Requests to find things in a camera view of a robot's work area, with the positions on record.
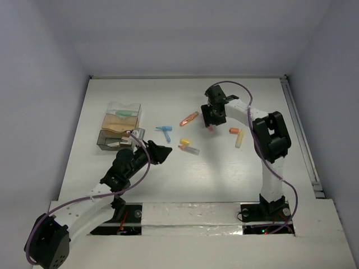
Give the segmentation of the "white eraser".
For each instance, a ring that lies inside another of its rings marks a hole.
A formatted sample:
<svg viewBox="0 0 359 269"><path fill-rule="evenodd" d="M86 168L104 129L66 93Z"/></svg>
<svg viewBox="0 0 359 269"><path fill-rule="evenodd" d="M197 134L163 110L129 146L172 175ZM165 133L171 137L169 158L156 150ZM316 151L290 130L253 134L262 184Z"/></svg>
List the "white eraser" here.
<svg viewBox="0 0 359 269"><path fill-rule="evenodd" d="M121 143L120 142L109 143L107 144L107 146L110 148L119 148L121 146Z"/></svg>

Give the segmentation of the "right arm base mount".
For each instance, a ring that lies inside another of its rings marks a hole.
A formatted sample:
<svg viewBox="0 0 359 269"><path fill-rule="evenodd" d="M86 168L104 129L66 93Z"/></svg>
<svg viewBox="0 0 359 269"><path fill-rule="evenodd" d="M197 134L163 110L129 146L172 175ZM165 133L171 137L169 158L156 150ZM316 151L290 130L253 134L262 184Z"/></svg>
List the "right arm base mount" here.
<svg viewBox="0 0 359 269"><path fill-rule="evenodd" d="M241 204L237 213L237 219L242 223L244 235L268 235L271 233L294 235L294 226L292 221L289 221L290 217L291 211L288 204L268 215L259 203L246 203Z"/></svg>

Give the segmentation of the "green highlighter pen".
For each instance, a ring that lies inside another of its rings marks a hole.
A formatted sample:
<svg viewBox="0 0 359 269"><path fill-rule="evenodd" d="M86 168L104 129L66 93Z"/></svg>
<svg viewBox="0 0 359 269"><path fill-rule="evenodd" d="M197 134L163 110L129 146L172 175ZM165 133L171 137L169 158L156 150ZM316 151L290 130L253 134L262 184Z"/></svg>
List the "green highlighter pen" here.
<svg viewBox="0 0 359 269"><path fill-rule="evenodd" d="M137 117L138 112L132 110L116 110L114 115L118 117Z"/></svg>

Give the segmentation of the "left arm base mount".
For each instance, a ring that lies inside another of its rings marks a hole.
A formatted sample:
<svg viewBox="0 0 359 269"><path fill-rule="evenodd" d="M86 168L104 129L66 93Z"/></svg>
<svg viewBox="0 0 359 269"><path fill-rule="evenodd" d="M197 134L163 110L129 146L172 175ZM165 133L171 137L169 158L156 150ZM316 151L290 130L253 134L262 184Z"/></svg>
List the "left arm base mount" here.
<svg viewBox="0 0 359 269"><path fill-rule="evenodd" d="M111 219L90 232L90 235L141 235L142 203L130 203L125 206L119 220Z"/></svg>

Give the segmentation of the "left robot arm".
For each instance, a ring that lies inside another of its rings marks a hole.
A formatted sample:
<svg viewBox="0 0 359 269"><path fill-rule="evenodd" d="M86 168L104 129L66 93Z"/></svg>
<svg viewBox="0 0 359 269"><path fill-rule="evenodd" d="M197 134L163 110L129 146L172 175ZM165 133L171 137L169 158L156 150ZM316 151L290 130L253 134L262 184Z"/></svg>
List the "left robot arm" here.
<svg viewBox="0 0 359 269"><path fill-rule="evenodd" d="M125 192L137 186L130 179L141 169L162 164L172 148L152 140L139 142L133 151L122 148L112 166L86 196L65 202L40 215L24 246L27 261L41 268L59 268L67 259L75 241L100 224L123 218Z"/></svg>

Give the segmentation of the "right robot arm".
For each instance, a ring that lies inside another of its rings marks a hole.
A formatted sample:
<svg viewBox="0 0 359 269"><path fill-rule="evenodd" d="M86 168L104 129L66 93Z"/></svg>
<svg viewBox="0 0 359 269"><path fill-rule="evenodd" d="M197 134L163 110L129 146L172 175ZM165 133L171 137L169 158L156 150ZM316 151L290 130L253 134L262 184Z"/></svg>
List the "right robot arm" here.
<svg viewBox="0 0 359 269"><path fill-rule="evenodd" d="M268 113L253 108L253 96L245 103L236 95L226 95L220 83L206 91L207 104L201 106L206 127L235 119L249 127L256 154L262 163L262 187L258 203L241 205L243 222L273 222L279 220L283 210L288 209L283 193L284 158L292 145L282 114Z"/></svg>

